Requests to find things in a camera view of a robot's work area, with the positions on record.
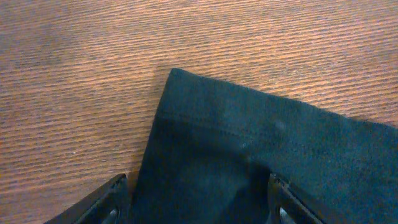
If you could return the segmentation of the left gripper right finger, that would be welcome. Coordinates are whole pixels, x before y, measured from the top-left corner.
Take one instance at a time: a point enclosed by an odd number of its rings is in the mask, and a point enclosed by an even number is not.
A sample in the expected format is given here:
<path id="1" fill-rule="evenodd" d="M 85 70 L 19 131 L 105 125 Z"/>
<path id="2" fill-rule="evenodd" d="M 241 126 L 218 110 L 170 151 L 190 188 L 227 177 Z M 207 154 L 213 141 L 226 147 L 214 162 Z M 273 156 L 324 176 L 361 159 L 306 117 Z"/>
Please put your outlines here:
<path id="1" fill-rule="evenodd" d="M 323 224 L 311 210 L 289 189 L 284 180 L 270 174 L 267 186 L 267 201 L 272 224 Z"/>

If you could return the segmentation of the dark green t-shirt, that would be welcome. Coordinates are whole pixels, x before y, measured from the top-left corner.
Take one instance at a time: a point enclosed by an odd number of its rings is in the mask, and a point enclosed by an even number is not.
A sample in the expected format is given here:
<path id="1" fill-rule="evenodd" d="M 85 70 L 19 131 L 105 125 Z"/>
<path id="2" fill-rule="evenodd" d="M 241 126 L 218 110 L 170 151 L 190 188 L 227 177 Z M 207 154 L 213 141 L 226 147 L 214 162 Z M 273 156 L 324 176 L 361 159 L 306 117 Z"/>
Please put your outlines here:
<path id="1" fill-rule="evenodd" d="M 354 223 L 397 222 L 397 130 L 171 70 L 133 223 L 265 223 L 271 173 Z"/>

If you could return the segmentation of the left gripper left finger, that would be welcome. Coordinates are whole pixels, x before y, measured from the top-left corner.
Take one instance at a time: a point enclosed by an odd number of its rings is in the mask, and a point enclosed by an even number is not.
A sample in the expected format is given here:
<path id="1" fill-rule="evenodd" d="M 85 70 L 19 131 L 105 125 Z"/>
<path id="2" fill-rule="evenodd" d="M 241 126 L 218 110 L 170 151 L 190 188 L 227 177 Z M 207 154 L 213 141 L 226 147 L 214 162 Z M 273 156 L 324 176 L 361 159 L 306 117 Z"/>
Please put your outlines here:
<path id="1" fill-rule="evenodd" d="M 125 174 L 118 174 L 45 224 L 123 224 L 128 222 Z"/>

